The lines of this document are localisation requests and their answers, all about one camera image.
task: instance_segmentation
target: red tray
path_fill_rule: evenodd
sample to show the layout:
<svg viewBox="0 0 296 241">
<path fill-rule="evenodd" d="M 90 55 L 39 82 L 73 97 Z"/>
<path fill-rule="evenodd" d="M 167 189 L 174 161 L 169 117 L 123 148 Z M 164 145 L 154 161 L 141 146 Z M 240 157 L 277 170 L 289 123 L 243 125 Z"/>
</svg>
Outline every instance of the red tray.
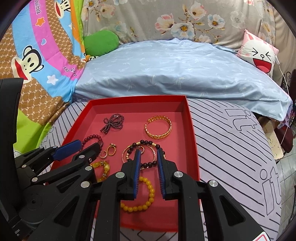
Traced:
<svg viewBox="0 0 296 241">
<path fill-rule="evenodd" d="M 123 128 L 121 130 L 111 128 L 107 135 L 101 133 L 100 129 L 105 126 L 103 119 L 109 118 L 114 113 L 124 116 Z M 172 122 L 171 133 L 161 140 L 149 138 L 144 129 L 147 120 L 155 115 L 164 115 Z M 159 135 L 168 130 L 168 123 L 156 120 L 149 123 L 147 128 L 152 134 Z M 92 134 L 102 137 L 103 150 L 107 149 L 109 143 L 117 145 L 116 154 L 105 159 L 110 163 L 109 175 L 120 171 L 123 150 L 133 142 L 143 139 L 159 144 L 165 151 L 166 159 L 174 161 L 178 170 L 199 180 L 196 141 L 185 96 L 131 96 L 92 100 L 77 118 L 63 145 L 76 139 L 82 141 Z M 94 142 L 95 140 L 88 141 L 87 146 Z M 69 163 L 71 159 L 72 157 L 69 157 L 61 162 L 56 161 L 52 168 Z M 152 159 L 151 149 L 145 148 L 141 162 L 149 162 Z M 102 172 L 101 167 L 95 169 L 97 177 L 101 177 Z M 176 232 L 178 230 L 177 201 L 162 199 L 157 167 L 142 170 L 140 175 L 147 177 L 155 187 L 155 201 L 146 211 L 128 213 L 121 210 L 121 226 L 146 231 Z M 124 203 L 129 207 L 142 205 L 148 200 L 148 195 L 148 188 L 140 182 L 137 199 Z"/>
</svg>

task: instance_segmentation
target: green pillow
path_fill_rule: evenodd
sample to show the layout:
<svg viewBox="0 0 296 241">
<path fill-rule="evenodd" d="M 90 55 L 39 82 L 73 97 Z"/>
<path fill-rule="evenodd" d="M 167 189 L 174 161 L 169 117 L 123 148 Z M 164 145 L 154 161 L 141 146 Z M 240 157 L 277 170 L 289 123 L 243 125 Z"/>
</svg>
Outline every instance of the green pillow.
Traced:
<svg viewBox="0 0 296 241">
<path fill-rule="evenodd" d="M 85 53 L 90 56 L 102 56 L 117 49 L 118 45 L 118 36 L 109 30 L 101 30 L 84 38 Z"/>
</svg>

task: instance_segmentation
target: tiled floor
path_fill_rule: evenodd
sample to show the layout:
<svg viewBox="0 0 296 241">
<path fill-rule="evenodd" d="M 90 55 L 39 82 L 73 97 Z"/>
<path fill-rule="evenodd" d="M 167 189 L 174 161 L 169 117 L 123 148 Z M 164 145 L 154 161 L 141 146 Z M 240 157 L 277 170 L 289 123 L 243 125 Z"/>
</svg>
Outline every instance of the tiled floor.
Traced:
<svg viewBox="0 0 296 241">
<path fill-rule="evenodd" d="M 296 185 L 296 139 L 292 151 L 286 154 L 278 163 L 279 179 L 281 181 L 281 223 L 278 237 L 287 227 L 292 215 L 296 213 L 295 185 Z"/>
</svg>

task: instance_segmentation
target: white cable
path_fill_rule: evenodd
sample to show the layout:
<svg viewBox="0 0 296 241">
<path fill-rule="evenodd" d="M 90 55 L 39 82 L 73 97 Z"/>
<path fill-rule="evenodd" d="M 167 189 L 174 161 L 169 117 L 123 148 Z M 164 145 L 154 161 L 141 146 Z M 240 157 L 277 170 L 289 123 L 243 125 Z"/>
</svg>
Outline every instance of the white cable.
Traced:
<svg viewBox="0 0 296 241">
<path fill-rule="evenodd" d="M 283 74 L 283 72 L 282 72 L 282 70 L 281 70 L 281 67 L 280 67 L 280 64 L 279 64 L 279 59 L 277 58 L 277 56 L 276 56 L 276 63 L 279 65 L 279 70 L 281 71 L 281 74 L 282 74 L 283 77 L 284 77 L 285 84 L 286 84 L 286 87 L 287 87 L 287 92 L 288 92 L 288 95 L 289 95 L 288 84 L 287 84 L 287 81 L 286 81 L 285 75 Z M 285 136 L 286 136 L 287 130 L 288 130 L 288 128 L 289 128 L 289 123 L 290 123 L 290 116 L 288 116 L 288 126 L 287 126 L 287 128 L 286 128 L 286 131 L 285 131 L 285 134 L 284 134 L 284 136 L 283 136 L 283 139 L 282 139 L 282 141 L 281 141 L 281 143 L 280 143 L 280 146 L 281 146 L 281 144 L 283 143 L 284 138 L 285 138 Z"/>
<path fill-rule="evenodd" d="M 254 4 L 254 7 L 255 7 L 255 9 L 256 9 L 257 12 L 258 12 L 258 14 L 259 14 L 259 16 L 260 16 L 260 18 L 261 18 L 261 21 L 264 22 L 263 18 L 261 17 L 261 15 L 260 15 L 260 13 L 259 13 L 257 7 L 256 7 L 256 4 Z M 269 39 L 270 39 L 270 41 L 271 41 L 271 45 L 272 45 L 272 38 L 271 38 L 269 32 L 268 32 L 268 31 L 266 31 L 266 32 L 267 32 L 267 35 L 268 35 L 268 37 L 269 37 Z M 281 74 L 282 74 L 283 77 L 284 77 L 285 84 L 286 84 L 286 87 L 287 87 L 287 92 L 288 92 L 288 95 L 289 95 L 288 84 L 287 84 L 287 81 L 286 81 L 285 75 L 283 74 L 283 72 L 282 72 L 282 70 L 281 70 L 280 62 L 279 62 L 279 59 L 278 59 L 278 57 L 276 56 L 275 52 L 274 52 L 274 56 L 275 56 L 276 63 L 279 65 L 279 70 L 281 71 Z M 281 144 L 283 143 L 284 138 L 285 138 L 285 136 L 286 136 L 287 130 L 288 130 L 288 128 L 289 128 L 289 123 L 290 123 L 290 116 L 288 116 L 288 125 L 287 125 L 287 128 L 286 128 L 285 134 L 284 134 L 284 136 L 283 136 L 283 139 L 282 139 L 282 141 L 281 141 L 281 143 L 280 143 L 280 146 L 281 146 Z"/>
</svg>

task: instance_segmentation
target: cartoon monkey blanket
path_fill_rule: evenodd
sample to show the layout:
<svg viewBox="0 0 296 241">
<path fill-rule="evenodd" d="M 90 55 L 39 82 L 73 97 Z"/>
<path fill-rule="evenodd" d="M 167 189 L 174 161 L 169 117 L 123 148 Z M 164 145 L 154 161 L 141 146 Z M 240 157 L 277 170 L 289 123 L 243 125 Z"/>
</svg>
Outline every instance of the cartoon monkey blanket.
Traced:
<svg viewBox="0 0 296 241">
<path fill-rule="evenodd" d="M 31 0 L 0 42 L 0 78 L 24 79 L 16 152 L 37 148 L 71 102 L 86 62 L 74 0 Z"/>
</svg>

